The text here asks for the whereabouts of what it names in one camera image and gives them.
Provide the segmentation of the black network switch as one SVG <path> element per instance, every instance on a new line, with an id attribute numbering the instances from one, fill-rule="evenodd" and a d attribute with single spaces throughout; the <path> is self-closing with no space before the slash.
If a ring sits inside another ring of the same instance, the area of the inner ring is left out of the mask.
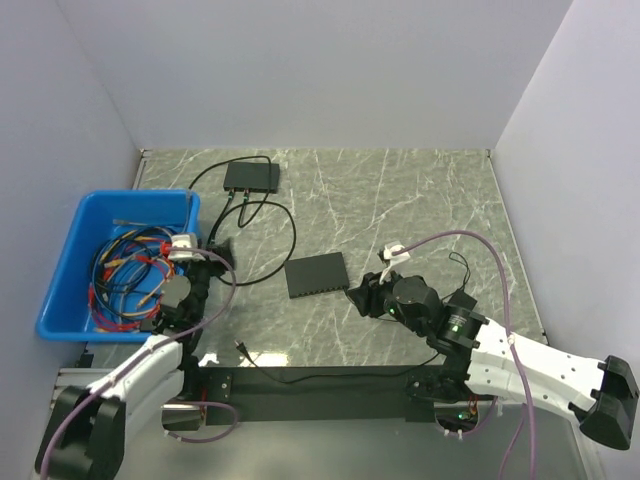
<path id="1" fill-rule="evenodd" d="M 279 181 L 280 165 L 277 163 L 234 162 L 227 168 L 223 188 L 225 191 L 275 194 Z"/>
<path id="2" fill-rule="evenodd" d="M 346 264 L 341 252 L 288 260 L 284 264 L 290 299 L 349 287 Z"/>

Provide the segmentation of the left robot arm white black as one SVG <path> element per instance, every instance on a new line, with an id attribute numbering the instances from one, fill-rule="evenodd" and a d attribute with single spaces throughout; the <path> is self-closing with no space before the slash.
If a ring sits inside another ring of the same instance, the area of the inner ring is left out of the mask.
<path id="1" fill-rule="evenodd" d="M 152 334 L 106 375 L 58 395 L 35 459 L 40 478 L 115 478 L 137 431 L 169 401 L 199 394 L 192 352 L 214 320 L 204 315 L 211 278 L 235 271 L 232 243 L 195 248 L 185 239 L 167 251 L 186 270 L 166 283 Z"/>

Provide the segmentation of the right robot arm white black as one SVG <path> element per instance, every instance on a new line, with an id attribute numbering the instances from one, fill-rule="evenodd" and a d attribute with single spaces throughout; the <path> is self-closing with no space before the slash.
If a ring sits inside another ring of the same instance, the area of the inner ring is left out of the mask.
<path id="1" fill-rule="evenodd" d="M 456 403 L 472 396 L 529 404 L 578 425 L 605 447 L 630 448 L 639 387 L 629 363 L 570 354 L 516 333 L 477 312 L 464 292 L 442 300 L 420 276 L 365 275 L 346 292 L 363 317 L 384 314 L 444 358 L 407 381 L 411 397 Z"/>

